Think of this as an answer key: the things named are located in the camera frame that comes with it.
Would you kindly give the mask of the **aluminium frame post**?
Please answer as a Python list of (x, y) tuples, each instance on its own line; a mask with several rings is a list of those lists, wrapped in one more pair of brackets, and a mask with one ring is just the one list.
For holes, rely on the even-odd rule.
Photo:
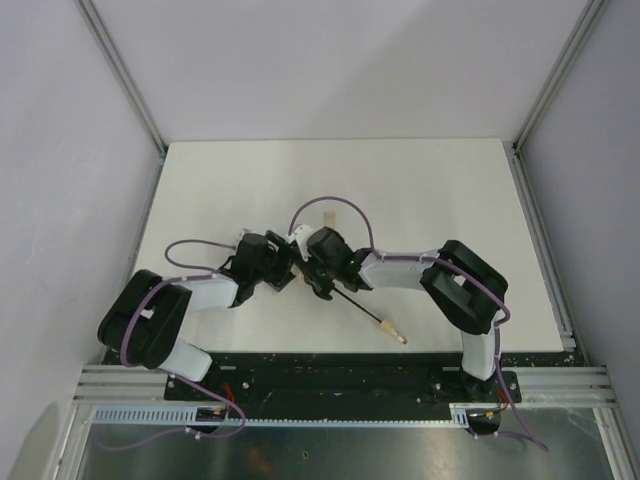
[(141, 124), (146, 136), (150, 140), (157, 154), (164, 158), (168, 151), (168, 145), (149, 110), (143, 95), (136, 84), (130, 69), (113, 40), (109, 29), (103, 20), (94, 1), (75, 0), (82, 19), (88, 30), (94, 37), (96, 44), (107, 62), (113, 76), (119, 84), (134, 115)]
[(589, 0), (585, 3), (524, 123), (512, 141), (515, 152), (521, 151), (526, 146), (538, 124), (543, 120), (610, 4), (611, 2), (607, 0)]

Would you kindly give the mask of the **right aluminium frame post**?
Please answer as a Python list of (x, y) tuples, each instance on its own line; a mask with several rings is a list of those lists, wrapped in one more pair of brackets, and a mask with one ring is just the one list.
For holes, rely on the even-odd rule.
[(515, 152), (521, 151), (526, 146), (538, 124), (543, 120), (610, 4), (611, 2), (607, 0), (589, 0), (585, 3), (524, 123), (512, 141)]

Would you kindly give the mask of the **left aluminium frame post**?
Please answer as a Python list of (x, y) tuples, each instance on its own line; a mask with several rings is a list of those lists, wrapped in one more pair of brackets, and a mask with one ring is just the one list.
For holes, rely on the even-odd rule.
[(141, 124), (146, 136), (150, 140), (157, 154), (164, 158), (168, 151), (168, 145), (149, 110), (143, 95), (136, 84), (130, 69), (113, 40), (109, 29), (103, 20), (94, 1), (75, 0), (82, 19), (88, 30), (94, 37), (96, 44), (107, 62), (113, 76), (119, 84), (134, 115)]

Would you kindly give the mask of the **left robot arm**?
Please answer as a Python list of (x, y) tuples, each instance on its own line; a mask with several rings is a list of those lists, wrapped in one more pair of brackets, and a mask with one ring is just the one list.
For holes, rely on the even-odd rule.
[(239, 307), (261, 283), (281, 291), (294, 278), (291, 268), (296, 252), (294, 241), (272, 231), (246, 233), (218, 269), (173, 278), (139, 270), (104, 316), (97, 338), (117, 352), (125, 366), (163, 370), (199, 382), (213, 358), (179, 338), (185, 317)]

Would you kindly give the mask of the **beige folding umbrella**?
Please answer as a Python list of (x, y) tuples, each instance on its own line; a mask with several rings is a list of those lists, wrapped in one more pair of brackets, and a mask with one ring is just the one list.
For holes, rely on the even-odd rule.
[[(297, 222), (299, 215), (304, 209), (305, 206), (301, 207), (294, 214), (294, 218), (289, 225), (288, 235), (299, 225), (307, 225)], [(407, 343), (406, 337), (398, 331), (392, 320), (373, 313), (336, 285), (336, 283), (340, 283), (352, 293), (357, 293), (360, 290), (371, 290), (371, 287), (360, 275), (360, 267), (369, 256), (370, 251), (367, 248), (352, 250), (347, 245), (344, 237), (336, 229), (336, 216), (337, 212), (335, 210), (325, 210), (323, 212), (323, 226), (321, 228), (315, 228), (316, 231), (307, 240), (306, 250), (300, 251), (295, 243), (291, 243), (298, 252), (292, 270), (296, 276), (303, 280), (299, 265), (302, 262), (315, 260), (326, 269), (327, 273), (334, 280), (335, 289), (332, 292), (332, 297), (334, 294), (337, 294), (351, 306), (370, 317), (382, 331), (405, 345)]]

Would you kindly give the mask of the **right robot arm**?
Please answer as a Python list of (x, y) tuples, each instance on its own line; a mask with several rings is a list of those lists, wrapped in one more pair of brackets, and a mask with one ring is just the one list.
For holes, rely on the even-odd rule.
[(494, 376), (498, 312), (509, 319), (505, 277), (465, 244), (447, 241), (422, 253), (390, 253), (372, 247), (353, 250), (334, 229), (298, 226), (288, 240), (298, 251), (297, 268), (317, 296), (329, 298), (337, 283), (356, 293), (382, 288), (426, 292), (461, 332), (462, 370), (487, 381)]

